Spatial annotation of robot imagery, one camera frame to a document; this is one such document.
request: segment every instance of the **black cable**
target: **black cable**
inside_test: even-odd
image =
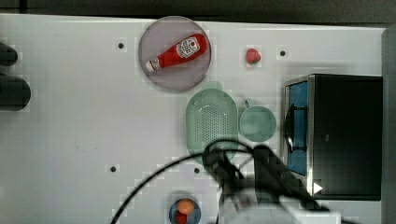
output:
[[[210,153],[223,153],[223,151],[226,152],[242,152],[242,153],[250,153],[248,151],[245,150],[240,150],[240,149],[223,149],[222,151],[214,151],[214,152],[210,152]],[[166,171],[167,169],[178,165],[180,163],[182,163],[183,161],[188,161],[191,160],[193,158],[196,157],[200,157],[204,154],[204,152],[201,153],[196,153],[196,154],[192,154],[190,156],[187,157],[183,157],[177,161],[173,161],[167,165],[165,165],[163,168],[157,170],[154,174],[150,175],[149,177],[147,177],[144,181],[142,181],[136,188],[134,188],[134,190],[132,191],[132,193],[128,196],[128,198],[123,202],[122,206],[119,208],[119,210],[117,211],[116,215],[113,217],[113,219],[111,220],[111,224],[116,224],[118,219],[120,218],[120,215],[122,214],[122,212],[125,210],[126,206],[128,205],[128,203],[132,200],[132,198],[139,192],[139,190],[141,190],[143,187],[145,187],[147,185],[147,183],[149,181],[151,181],[153,178],[157,177],[157,175],[160,175],[161,173],[163,173],[164,171]]]
[[[244,162],[242,162],[241,164],[239,164],[238,166],[238,170],[241,170],[244,166],[246,166],[250,161],[252,161],[254,158],[253,157],[249,157],[247,160],[245,160]]]
[[[227,139],[227,138],[221,138],[221,139],[218,139],[218,140],[213,141],[212,143],[210,143],[209,145],[207,145],[207,146],[205,147],[204,152],[207,151],[207,150],[209,150],[211,147],[213,147],[213,146],[214,146],[215,144],[217,144],[217,143],[226,143],[226,142],[229,142],[229,143],[232,142],[232,143],[238,144],[239,146],[243,146],[243,147],[245,147],[245,149],[246,149],[246,151],[247,151],[248,153],[253,154],[253,148],[251,148],[251,147],[248,146],[247,144],[242,143],[242,142],[239,142],[239,141],[234,140],[234,139]]]
[[[226,152],[224,150],[222,150],[222,151],[223,151],[223,157],[226,158],[227,157]],[[237,167],[233,166],[233,170],[238,173],[238,178],[239,179],[245,179],[244,175],[242,174],[242,172]]]

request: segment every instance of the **white table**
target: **white table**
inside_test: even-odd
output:
[[[0,15],[0,41],[20,55],[0,73],[23,77],[33,90],[23,111],[0,112],[2,223],[108,223],[143,177],[188,154],[184,112],[201,86],[175,94],[145,78],[137,44],[152,22]],[[381,74],[383,29],[199,23],[213,47],[204,81],[221,82],[240,109],[247,97],[267,106],[278,121],[287,80],[314,72]],[[261,49],[259,67],[246,68],[248,45]],[[267,144],[278,153],[279,123]],[[168,223],[166,201],[176,190],[198,198],[202,223],[214,220],[217,186],[195,175],[196,166],[183,164],[152,182],[120,223]],[[380,223],[380,202],[324,203],[360,223]]]

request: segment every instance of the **green bowl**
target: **green bowl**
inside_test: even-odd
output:
[[[276,118],[268,108],[251,106],[246,100],[247,109],[239,120],[239,131],[252,142],[264,142],[270,139],[276,130]]]
[[[203,152],[218,139],[238,140],[238,112],[230,95],[217,89],[196,93],[186,109],[187,149],[190,154]],[[231,148],[234,144],[221,144]],[[228,153],[229,159],[234,153]],[[202,158],[196,158],[202,164]]]

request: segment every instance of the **orange object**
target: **orange object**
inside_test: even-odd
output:
[[[194,210],[194,203],[190,199],[182,199],[177,203],[177,210],[182,214],[189,215]]]

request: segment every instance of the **gray plate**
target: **gray plate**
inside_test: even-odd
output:
[[[186,91],[204,79],[205,72],[210,65],[210,43],[208,43],[207,50],[203,55],[190,62],[166,67],[151,73],[145,66],[147,61],[157,57],[192,34],[202,34],[208,39],[205,31],[197,23],[178,16],[159,19],[143,33],[139,43],[139,62],[146,76],[152,82],[168,90]]]

